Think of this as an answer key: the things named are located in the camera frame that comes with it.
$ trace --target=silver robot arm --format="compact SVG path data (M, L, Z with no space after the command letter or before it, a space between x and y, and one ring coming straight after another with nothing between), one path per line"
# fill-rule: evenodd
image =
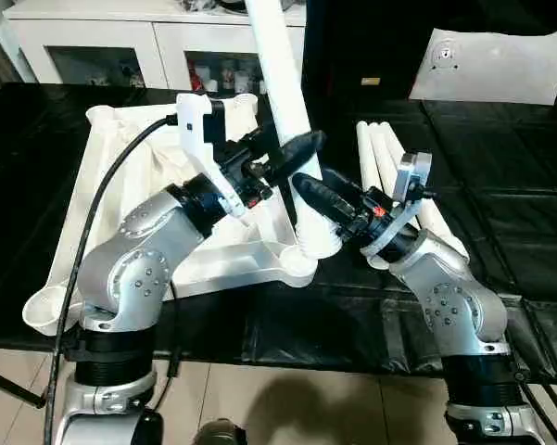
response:
M205 239L167 190L138 206L82 263L82 327L128 332L155 325L172 272Z
M138 206L83 259L81 329L66 351L76 369L56 444L161 443L162 418L146 404L157 381L155 328L173 271L215 223L270 197L324 142L322 133L305 133L278 147L272 127L227 142L222 102L201 95L180 95L178 116L189 133L182 141L193 160L202 158L195 164L203 172Z
M408 156L402 162L430 162ZM428 169L422 167L415 175L412 169L399 175L396 190L404 200L397 207L380 190L363 192L334 171L324 171L323 182L299 173L293 185L309 205L339 224L343 240L354 240L368 259L386 260L420 302L443 364L446 419L459 443L543 444L514 376L504 338L507 311L499 295L475 280L455 249L407 224L424 194Z
M211 194L210 207L194 205L199 197L190 188ZM76 371L67 380L56 444L127 445L140 435L159 440L162 419L146 409L157 382L154 326L172 272L224 216L213 202L218 196L202 175L181 188L171 185L84 259L81 341L70 354Z

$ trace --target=white bag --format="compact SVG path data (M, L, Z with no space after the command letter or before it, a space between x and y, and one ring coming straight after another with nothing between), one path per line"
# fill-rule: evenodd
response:
M410 99L552 105L557 32L541 36L434 29Z

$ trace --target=tile floor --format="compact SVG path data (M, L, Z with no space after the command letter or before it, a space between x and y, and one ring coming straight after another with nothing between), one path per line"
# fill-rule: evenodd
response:
M0 373L40 393L46 357L0 350ZM157 367L164 375L166 363ZM189 445L199 425L218 417L245 427L252 445L446 445L455 443L446 399L443 382L427 378L185 362L161 412L165 445ZM0 445L41 443L43 415L0 392Z

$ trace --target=black table cover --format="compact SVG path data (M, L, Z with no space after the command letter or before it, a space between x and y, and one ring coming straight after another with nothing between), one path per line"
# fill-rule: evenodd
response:
M84 112L171 103L175 95L15 83L0 91L0 348L53 345L20 314L51 265L90 130ZM325 129L323 165L357 179L361 119L389 121L408 151L433 153L429 184L476 276L522 296L505 299L520 364L533 381L557 383L557 107L375 103ZM179 318L174 331L166 303L159 356L176 332L187 360L440 375L415 298L352 248L321 261L308 287L267 283L190 297Z

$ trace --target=table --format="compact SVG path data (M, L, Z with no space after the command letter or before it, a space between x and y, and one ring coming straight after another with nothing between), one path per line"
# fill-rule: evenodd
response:
M50 350L21 309L43 284L89 133L84 112L170 103L176 92L9 84L0 91L0 348ZM509 337L536 382L557 383L557 108L391 101L339 116L320 158L359 179L354 124L389 121L408 151L433 153L431 185L476 276L507 298ZM168 356L173 310L158 325ZM351 248L313 283L248 286L182 299L186 360L440 375L417 301ZM68 341L74 333L68 335Z

